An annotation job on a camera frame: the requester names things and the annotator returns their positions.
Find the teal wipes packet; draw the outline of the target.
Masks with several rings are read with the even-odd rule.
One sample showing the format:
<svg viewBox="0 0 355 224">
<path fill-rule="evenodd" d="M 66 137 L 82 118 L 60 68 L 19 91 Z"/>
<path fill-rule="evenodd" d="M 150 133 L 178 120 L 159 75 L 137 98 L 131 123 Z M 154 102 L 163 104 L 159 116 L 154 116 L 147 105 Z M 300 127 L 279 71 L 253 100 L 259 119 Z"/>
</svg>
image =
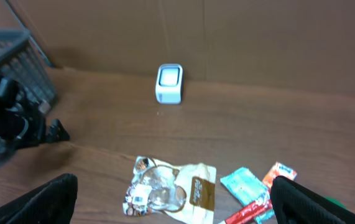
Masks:
<svg viewBox="0 0 355 224">
<path fill-rule="evenodd" d="M 265 205 L 270 199 L 270 189 L 275 178 L 275 173 L 271 172 L 260 181 L 250 169 L 241 167 L 222 177 L 220 182 L 245 207 L 252 202 Z"/>
</svg>

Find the green lid jar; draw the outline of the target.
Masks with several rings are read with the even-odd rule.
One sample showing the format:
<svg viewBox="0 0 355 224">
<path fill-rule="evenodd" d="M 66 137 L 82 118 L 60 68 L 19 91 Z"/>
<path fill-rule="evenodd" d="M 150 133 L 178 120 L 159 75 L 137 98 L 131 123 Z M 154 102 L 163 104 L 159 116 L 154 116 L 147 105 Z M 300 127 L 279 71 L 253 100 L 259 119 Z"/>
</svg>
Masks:
<svg viewBox="0 0 355 224">
<path fill-rule="evenodd" d="M 337 205 L 343 209 L 346 209 L 346 207 L 339 200 L 337 200 L 333 197 L 325 197 L 325 199 L 329 200 L 330 202 L 334 203 L 335 205 Z"/>
</svg>

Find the red stick sachet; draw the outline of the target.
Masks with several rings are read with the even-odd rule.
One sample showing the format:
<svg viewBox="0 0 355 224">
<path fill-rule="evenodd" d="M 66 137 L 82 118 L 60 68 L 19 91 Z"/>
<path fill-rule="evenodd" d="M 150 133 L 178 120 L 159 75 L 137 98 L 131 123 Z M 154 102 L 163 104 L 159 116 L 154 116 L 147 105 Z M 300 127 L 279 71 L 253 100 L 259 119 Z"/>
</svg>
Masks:
<svg viewBox="0 0 355 224">
<path fill-rule="evenodd" d="M 253 220 L 256 216 L 272 208 L 271 200 L 264 202 L 253 201 L 229 218 L 219 222 L 219 224 L 245 224 Z"/>
</svg>

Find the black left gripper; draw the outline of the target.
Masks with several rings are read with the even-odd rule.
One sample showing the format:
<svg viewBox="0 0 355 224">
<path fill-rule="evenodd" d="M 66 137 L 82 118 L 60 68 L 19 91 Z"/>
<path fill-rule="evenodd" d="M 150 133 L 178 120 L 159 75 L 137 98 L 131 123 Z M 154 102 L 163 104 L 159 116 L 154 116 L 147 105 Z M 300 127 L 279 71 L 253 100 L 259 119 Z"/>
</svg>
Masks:
<svg viewBox="0 0 355 224">
<path fill-rule="evenodd" d="M 45 118 L 37 107 L 37 103 L 28 100 L 19 82 L 0 75 L 0 138 L 12 148 L 70 140 L 59 119 L 54 119 L 47 131 Z"/>
</svg>

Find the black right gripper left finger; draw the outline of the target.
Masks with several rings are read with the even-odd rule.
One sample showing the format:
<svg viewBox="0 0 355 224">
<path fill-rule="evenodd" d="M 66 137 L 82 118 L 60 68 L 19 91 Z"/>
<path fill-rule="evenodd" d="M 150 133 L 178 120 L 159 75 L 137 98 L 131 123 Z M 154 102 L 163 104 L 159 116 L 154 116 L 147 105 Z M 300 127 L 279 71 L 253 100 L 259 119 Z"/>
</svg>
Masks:
<svg viewBox="0 0 355 224">
<path fill-rule="evenodd" d="M 0 224 L 70 223 L 78 193 L 78 179 L 62 174 L 0 207 Z"/>
</svg>

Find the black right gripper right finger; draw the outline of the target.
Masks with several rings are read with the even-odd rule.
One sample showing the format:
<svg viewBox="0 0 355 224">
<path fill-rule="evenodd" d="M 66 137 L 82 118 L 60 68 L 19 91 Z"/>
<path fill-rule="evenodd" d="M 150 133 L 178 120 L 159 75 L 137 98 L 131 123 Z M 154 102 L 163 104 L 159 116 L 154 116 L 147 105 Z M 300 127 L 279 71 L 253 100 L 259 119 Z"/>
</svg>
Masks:
<svg viewBox="0 0 355 224">
<path fill-rule="evenodd" d="M 278 224 L 355 224 L 355 213 L 281 175 L 270 199 Z"/>
</svg>

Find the orange small box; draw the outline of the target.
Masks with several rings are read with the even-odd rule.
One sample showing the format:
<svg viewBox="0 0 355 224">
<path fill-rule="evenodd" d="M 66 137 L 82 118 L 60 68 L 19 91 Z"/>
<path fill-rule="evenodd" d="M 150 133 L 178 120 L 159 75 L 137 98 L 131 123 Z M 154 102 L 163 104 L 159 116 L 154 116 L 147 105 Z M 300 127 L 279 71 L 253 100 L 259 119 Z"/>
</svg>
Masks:
<svg viewBox="0 0 355 224">
<path fill-rule="evenodd" d="M 276 162 L 271 167 L 271 169 L 268 171 L 268 173 L 265 175 L 265 177 L 262 179 L 262 183 L 268 189 L 271 189 L 274 179 L 280 175 L 284 176 L 290 180 L 295 180 L 295 178 L 297 176 L 297 172 L 294 169 L 292 169 L 280 162 Z"/>
</svg>

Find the brown snack pouch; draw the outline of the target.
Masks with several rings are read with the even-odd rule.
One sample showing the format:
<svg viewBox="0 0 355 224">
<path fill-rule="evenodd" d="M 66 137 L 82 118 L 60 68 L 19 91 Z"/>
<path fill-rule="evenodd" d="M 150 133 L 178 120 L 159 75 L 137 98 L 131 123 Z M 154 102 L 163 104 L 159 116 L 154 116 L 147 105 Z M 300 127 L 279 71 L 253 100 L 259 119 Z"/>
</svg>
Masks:
<svg viewBox="0 0 355 224">
<path fill-rule="evenodd" d="M 131 217 L 163 213 L 183 223 L 213 223 L 216 168 L 204 163 L 174 166 L 139 156 L 122 209 Z"/>
</svg>

